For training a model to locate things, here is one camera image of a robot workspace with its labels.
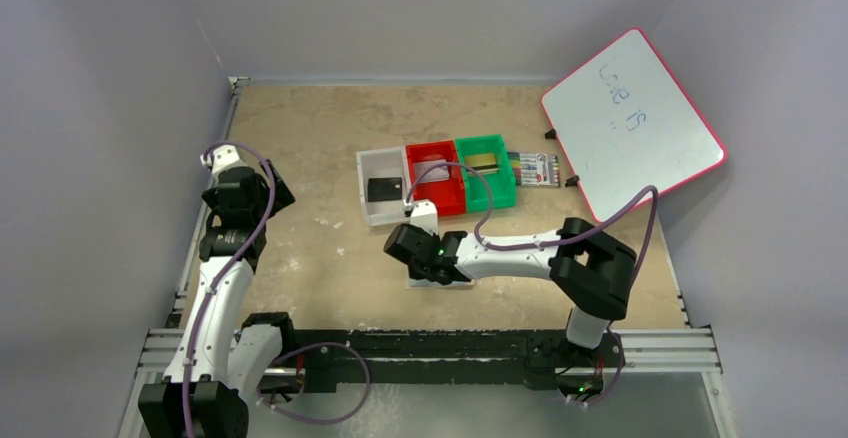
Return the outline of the gold credit card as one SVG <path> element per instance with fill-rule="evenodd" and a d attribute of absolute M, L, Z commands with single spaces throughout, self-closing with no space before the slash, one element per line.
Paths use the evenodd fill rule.
<path fill-rule="evenodd" d="M 481 175 L 496 174 L 499 171 L 497 156 L 494 153 L 467 155 L 465 164 Z"/>

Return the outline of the white plastic bin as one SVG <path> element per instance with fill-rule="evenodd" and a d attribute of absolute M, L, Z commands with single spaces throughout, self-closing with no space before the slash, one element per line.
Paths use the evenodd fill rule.
<path fill-rule="evenodd" d="M 404 199 L 411 184 L 404 147 L 356 153 L 360 204 L 370 227 L 404 222 Z"/>

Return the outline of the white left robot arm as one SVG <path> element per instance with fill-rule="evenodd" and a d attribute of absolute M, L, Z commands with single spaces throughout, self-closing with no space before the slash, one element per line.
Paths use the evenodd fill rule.
<path fill-rule="evenodd" d="M 146 384 L 138 407 L 152 437 L 244 437 L 247 394 L 266 363 L 284 367 L 298 340 L 285 312 L 251 315 L 246 340 L 235 344 L 247 288 L 267 243 L 268 218 L 295 198 L 273 164 L 256 171 L 244 161 L 216 156 L 213 187 L 202 194 L 210 209 L 198 252 L 199 283 L 189 320 L 163 377 Z"/>

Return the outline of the marker pen pack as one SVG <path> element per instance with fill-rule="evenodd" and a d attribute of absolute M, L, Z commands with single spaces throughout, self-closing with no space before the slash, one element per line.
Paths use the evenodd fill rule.
<path fill-rule="evenodd" d="M 507 152 L 516 185 L 560 187 L 560 163 L 555 154 Z"/>

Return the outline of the beige card holder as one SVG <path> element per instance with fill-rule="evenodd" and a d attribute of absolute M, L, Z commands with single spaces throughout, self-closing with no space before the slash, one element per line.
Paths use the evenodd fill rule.
<path fill-rule="evenodd" d="M 452 281 L 448 284 L 442 284 L 442 283 L 430 281 L 430 280 L 427 280 L 427 279 L 408 278 L 406 288 L 410 289 L 410 290 L 412 290 L 412 289 L 426 289 L 426 288 L 433 288 L 433 289 L 454 289 L 454 288 L 456 288 L 456 289 L 459 289 L 459 288 L 473 287 L 475 285 L 475 283 L 476 283 L 475 280 L 469 280 L 469 281 L 459 280 L 459 281 Z"/>

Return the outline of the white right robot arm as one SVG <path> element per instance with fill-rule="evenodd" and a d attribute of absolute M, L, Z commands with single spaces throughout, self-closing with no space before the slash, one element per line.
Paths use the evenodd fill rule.
<path fill-rule="evenodd" d="M 404 223 L 383 251 L 404 264 L 415 282 L 453 286 L 505 276 L 554 283 L 574 305 L 561 350 L 576 365 L 596 357 L 607 327 L 626 317 L 639 264 L 632 248 L 580 218 L 544 233 L 486 243 L 464 231 L 438 235 Z"/>

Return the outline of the red plastic bin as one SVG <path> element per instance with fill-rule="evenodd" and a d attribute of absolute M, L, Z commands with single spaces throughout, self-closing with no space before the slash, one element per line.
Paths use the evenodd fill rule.
<path fill-rule="evenodd" d="M 413 164 L 416 162 L 434 159 L 445 159 L 446 162 L 458 161 L 453 140 L 407 145 L 406 156 L 411 182 L 416 180 L 413 171 Z M 451 172 L 449 180 L 419 183 L 414 190 L 414 199 L 431 201 L 436 206 L 439 217 L 462 215 L 467 211 L 463 171 L 459 167 L 449 167 Z"/>

